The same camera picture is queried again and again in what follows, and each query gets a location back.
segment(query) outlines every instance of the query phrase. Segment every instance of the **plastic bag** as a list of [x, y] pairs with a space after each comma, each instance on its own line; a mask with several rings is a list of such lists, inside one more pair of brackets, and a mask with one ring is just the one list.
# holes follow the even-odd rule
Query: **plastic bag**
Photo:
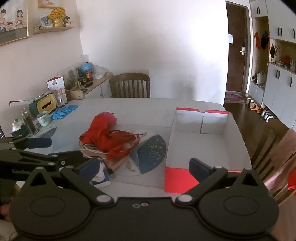
[[260, 73], [257, 74], [257, 85], [265, 85], [266, 83], [266, 74], [263, 70], [260, 70]]
[[95, 79], [103, 78], [107, 71], [108, 69], [106, 68], [100, 67], [98, 65], [94, 65], [94, 78]]
[[74, 67], [63, 69], [57, 73], [57, 76], [64, 78], [66, 90], [71, 90], [78, 85], [78, 70]]

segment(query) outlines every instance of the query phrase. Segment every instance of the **rug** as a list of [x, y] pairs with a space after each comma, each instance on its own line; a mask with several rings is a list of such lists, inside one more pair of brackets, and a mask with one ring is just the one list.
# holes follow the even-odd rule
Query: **rug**
[[226, 91], [224, 103], [245, 104], [247, 97], [240, 92]]

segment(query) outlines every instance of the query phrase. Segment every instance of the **white box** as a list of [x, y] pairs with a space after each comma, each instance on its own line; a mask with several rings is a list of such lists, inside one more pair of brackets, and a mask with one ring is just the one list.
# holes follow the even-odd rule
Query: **white box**
[[191, 158], [207, 165], [241, 171], [252, 167], [248, 151], [231, 113], [177, 108], [168, 144], [165, 191], [184, 193], [198, 182], [190, 175]]

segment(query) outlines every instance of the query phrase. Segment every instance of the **slipper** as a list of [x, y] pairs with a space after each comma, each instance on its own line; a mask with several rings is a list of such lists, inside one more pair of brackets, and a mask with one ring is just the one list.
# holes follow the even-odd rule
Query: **slipper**
[[254, 107], [251, 108], [251, 110], [256, 110], [256, 111], [259, 110], [259, 109], [260, 109], [260, 107], [257, 106], [257, 105], [254, 105]]
[[260, 108], [259, 110], [257, 110], [257, 113], [261, 114], [263, 112], [263, 110], [264, 110], [263, 108]]

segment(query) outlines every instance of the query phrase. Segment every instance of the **table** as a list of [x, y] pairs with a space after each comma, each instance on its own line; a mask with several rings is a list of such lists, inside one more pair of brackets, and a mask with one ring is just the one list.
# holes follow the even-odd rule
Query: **table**
[[[33, 152], [49, 154], [53, 152], [80, 149], [78, 139], [90, 126], [94, 117], [101, 112], [114, 113], [117, 118], [117, 129], [148, 128], [163, 137], [166, 144], [171, 133], [171, 127], [176, 107], [196, 108], [205, 110], [225, 110], [221, 104], [182, 101], [176, 99], [148, 99], [148, 98], [116, 98], [116, 99], [88, 99], [70, 101], [71, 105], [78, 105], [78, 109], [62, 120], [52, 121], [57, 127], [52, 137], [50, 148], [35, 149]], [[165, 160], [154, 170], [135, 177], [116, 177], [111, 179], [111, 185], [100, 188], [113, 196], [171, 196], [178, 194], [165, 193], [164, 188]]]

